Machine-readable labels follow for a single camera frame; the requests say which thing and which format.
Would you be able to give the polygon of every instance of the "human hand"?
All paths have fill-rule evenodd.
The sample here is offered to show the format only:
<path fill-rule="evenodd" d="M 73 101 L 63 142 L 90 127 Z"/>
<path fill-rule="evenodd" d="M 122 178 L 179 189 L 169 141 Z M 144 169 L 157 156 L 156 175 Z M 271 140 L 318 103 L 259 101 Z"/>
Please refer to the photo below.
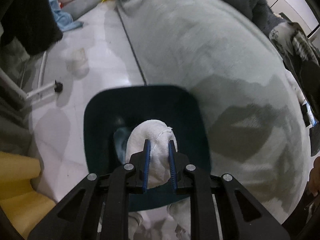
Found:
<path fill-rule="evenodd" d="M 320 191 L 320 156 L 313 162 L 313 169 L 310 171 L 308 188 L 314 195 L 318 195 Z"/>

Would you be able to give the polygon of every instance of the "light blue fabric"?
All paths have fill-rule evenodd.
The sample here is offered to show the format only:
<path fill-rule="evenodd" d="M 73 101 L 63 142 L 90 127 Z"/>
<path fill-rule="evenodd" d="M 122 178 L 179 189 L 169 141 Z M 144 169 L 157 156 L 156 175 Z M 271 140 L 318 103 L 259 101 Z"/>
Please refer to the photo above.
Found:
<path fill-rule="evenodd" d="M 55 22 L 62 32 L 82 27 L 83 22 L 74 22 L 71 15 L 60 10 L 58 0 L 48 0 Z"/>

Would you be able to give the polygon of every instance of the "silver screw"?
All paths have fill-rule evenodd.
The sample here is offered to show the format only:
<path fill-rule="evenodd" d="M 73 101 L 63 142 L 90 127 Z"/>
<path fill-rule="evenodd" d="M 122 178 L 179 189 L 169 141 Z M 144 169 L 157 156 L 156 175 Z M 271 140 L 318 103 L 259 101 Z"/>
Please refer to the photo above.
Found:
<path fill-rule="evenodd" d="M 131 171 L 134 168 L 134 165 L 131 163 L 126 163 L 123 168 L 127 171 Z"/>
<path fill-rule="evenodd" d="M 96 178 L 97 178 L 97 174 L 95 174 L 95 173 L 90 173 L 90 174 L 87 176 L 87 179 L 88 179 L 88 180 L 91 180 L 91 181 L 94 181 Z"/>
<path fill-rule="evenodd" d="M 223 179 L 225 181 L 232 181 L 233 177 L 230 174 L 224 174 Z"/>
<path fill-rule="evenodd" d="M 186 169 L 187 169 L 188 171 L 194 171 L 194 170 L 196 169 L 196 166 L 194 166 L 193 164 L 188 164 L 188 165 L 186 166 Z"/>

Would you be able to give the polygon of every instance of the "light blue cloth in bin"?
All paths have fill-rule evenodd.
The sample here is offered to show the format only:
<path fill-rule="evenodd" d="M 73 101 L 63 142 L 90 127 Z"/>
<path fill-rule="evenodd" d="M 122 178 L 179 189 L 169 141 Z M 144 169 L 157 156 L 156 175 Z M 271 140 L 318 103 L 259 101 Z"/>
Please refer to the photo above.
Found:
<path fill-rule="evenodd" d="M 58 0 L 48 0 L 55 22 L 62 32 L 82 27 L 83 22 L 73 21 L 71 15 L 61 11 Z"/>

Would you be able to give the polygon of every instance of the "white tile floor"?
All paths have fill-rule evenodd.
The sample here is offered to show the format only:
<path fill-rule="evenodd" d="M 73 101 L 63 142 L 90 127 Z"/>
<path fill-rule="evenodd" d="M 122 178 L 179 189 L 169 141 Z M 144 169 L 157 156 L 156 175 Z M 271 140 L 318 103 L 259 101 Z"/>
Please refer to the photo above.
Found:
<path fill-rule="evenodd" d="M 88 174 L 83 145 L 83 116 L 89 100 L 99 91 L 143 85 L 129 42 L 113 1 L 99 4 L 79 20 L 82 29 L 64 33 L 48 52 L 44 84 L 57 79 L 64 90 L 32 106 L 30 156 L 42 163 L 36 189 L 60 201 Z M 29 66 L 26 88 L 34 88 L 41 59 Z"/>

